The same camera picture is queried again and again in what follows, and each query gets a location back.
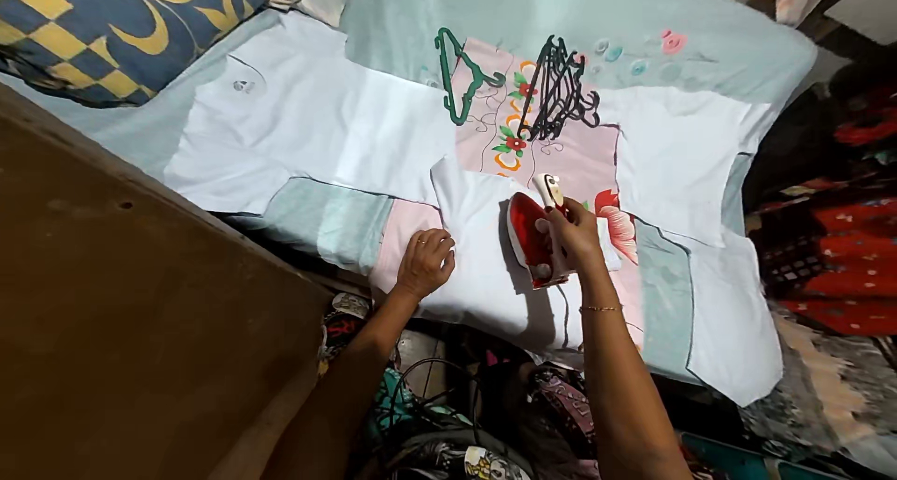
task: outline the woman's right hand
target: woman's right hand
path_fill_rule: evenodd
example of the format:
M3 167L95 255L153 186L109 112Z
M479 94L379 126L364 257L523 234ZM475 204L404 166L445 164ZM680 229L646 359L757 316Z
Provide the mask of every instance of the woman's right hand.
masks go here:
M586 210L582 203L572 198L564 198L563 206L569 219L557 209L548 211L552 222L552 233L567 251L567 259L579 273L588 273L605 267L605 256L598 241L598 222L595 215Z

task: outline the sleeve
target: sleeve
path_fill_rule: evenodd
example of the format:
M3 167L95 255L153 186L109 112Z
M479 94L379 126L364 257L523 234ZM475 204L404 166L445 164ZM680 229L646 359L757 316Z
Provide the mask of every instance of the sleeve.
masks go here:
M292 174L271 158L234 144L232 130L191 114L164 170L165 186L200 208L261 215Z

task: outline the checkered pattern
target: checkered pattern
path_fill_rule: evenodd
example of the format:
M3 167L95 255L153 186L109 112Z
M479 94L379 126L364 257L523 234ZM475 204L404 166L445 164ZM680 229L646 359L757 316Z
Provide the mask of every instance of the checkered pattern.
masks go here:
M64 27L72 8L67 0L0 0L0 46L13 50L26 69L44 75L34 79L17 68L16 59L6 69L32 84L64 89L92 103L141 105L155 96L119 69L107 50L106 36L85 43Z

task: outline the finger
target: finger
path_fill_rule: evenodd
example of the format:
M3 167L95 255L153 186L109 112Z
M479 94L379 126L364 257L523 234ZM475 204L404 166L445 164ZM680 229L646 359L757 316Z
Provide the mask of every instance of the finger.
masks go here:
M570 213L570 220L574 224L578 224L579 221L586 219L588 216L592 215L592 212L588 211L586 207L582 206L582 203L579 201L567 198L566 196L563 199L563 206L567 209L567 212Z
M406 247L405 249L405 257L403 258L403 260L412 259L417 253L417 245L422 245L420 244L420 237L423 236L423 233L424 231L418 231L411 235L411 239L408 240L408 247Z
M440 246L436 250L436 257L439 258L440 263L449 255L453 246L455 246L455 241L451 236L440 242Z
M449 251L448 256L446 256L446 263L442 266L440 273L442 273L443 282L449 279L451 273L455 270L455 251Z
M563 229L564 226L570 223L567 221L567 218L563 216L561 211L555 208L548 212L548 221L552 222L552 224L555 225L555 228L558 229Z
M435 253L440 248L440 242L449 237L451 237L451 235L444 229L429 229L424 239L427 242L429 252Z

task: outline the wooden board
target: wooden board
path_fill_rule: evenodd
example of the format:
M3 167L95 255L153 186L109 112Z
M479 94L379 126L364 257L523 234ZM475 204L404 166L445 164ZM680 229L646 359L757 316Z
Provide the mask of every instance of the wooden board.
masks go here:
M206 478L314 384L328 292L5 86L0 208L0 477Z

